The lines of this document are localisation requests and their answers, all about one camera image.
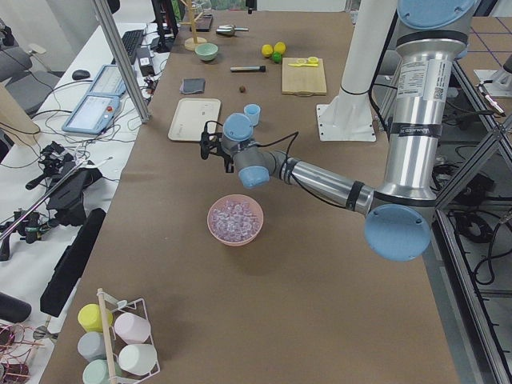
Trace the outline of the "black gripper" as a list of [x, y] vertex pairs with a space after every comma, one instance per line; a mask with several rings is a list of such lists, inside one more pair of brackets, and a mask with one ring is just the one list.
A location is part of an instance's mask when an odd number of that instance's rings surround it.
[[222, 157], [225, 172], [234, 172], [234, 160], [230, 153], [223, 149], [222, 134], [201, 134], [200, 151], [202, 160], [207, 160], [210, 154]]

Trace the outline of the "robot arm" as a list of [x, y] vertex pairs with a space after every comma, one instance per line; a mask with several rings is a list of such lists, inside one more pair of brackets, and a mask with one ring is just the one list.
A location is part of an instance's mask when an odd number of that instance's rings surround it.
[[454, 60], [467, 48], [475, 1], [364, 1], [361, 3], [338, 95], [318, 106], [322, 141], [372, 142], [370, 93], [389, 38], [396, 40], [398, 90], [382, 184], [371, 188], [323, 168], [266, 151], [249, 119], [231, 114], [220, 132], [203, 131], [202, 158], [222, 157], [247, 188], [271, 177], [362, 214], [370, 248], [392, 261], [409, 261], [430, 244], [436, 196], [430, 187]]

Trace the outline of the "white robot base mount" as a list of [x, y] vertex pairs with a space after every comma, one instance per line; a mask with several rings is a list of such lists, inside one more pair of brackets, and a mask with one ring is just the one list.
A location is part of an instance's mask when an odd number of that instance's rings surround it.
[[375, 142], [369, 106], [317, 104], [318, 135], [323, 142]]

